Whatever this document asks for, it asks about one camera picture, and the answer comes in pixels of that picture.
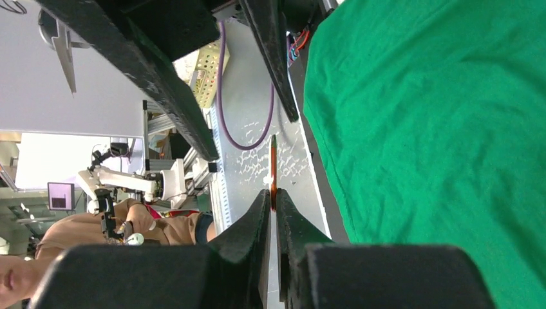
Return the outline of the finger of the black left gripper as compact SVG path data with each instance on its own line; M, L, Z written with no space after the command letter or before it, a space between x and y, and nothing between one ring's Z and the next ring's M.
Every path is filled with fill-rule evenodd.
M299 120L288 74L284 16L279 1L240 0L281 105L290 122Z
M159 105L179 133L208 162L219 158L214 139L190 87L172 62L114 1L39 1Z

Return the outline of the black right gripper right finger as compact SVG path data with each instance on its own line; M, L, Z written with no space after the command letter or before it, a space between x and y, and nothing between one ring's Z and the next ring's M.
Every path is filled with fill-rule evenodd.
M481 273L450 245L333 242L276 192L279 298L286 308L494 308Z

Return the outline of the green t-shirt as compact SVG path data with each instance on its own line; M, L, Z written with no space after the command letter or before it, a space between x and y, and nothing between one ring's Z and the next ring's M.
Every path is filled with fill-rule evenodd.
M446 243L545 307L545 2L345 1L304 114L352 243Z

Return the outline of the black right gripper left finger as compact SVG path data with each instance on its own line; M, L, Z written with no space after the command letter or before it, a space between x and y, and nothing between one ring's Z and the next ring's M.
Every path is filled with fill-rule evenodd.
M205 245L88 245L48 269L31 308L266 308L270 193Z

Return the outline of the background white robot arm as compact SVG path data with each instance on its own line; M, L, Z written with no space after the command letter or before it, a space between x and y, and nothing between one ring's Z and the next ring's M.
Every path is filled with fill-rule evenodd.
M206 162L219 154L191 88L173 61L215 41L218 22L242 13L291 121L285 30L324 16L321 1L41 1L59 31L73 30L169 117ZM276 225L279 300L285 308L493 308L469 256L446 245L342 245L271 183L205 245L145 245L117 230L110 187L145 199L185 193L184 165L146 178L111 171L103 156L79 176L97 201L107 245L69 249L53 263L32 308L266 308L270 226Z

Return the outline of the round orange white brooch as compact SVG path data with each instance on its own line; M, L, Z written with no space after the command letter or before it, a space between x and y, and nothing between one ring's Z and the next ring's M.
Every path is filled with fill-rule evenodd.
M276 194L277 194L277 138L272 135L269 140L268 154L268 176L264 178L264 182L269 185L270 206L273 211L276 211Z

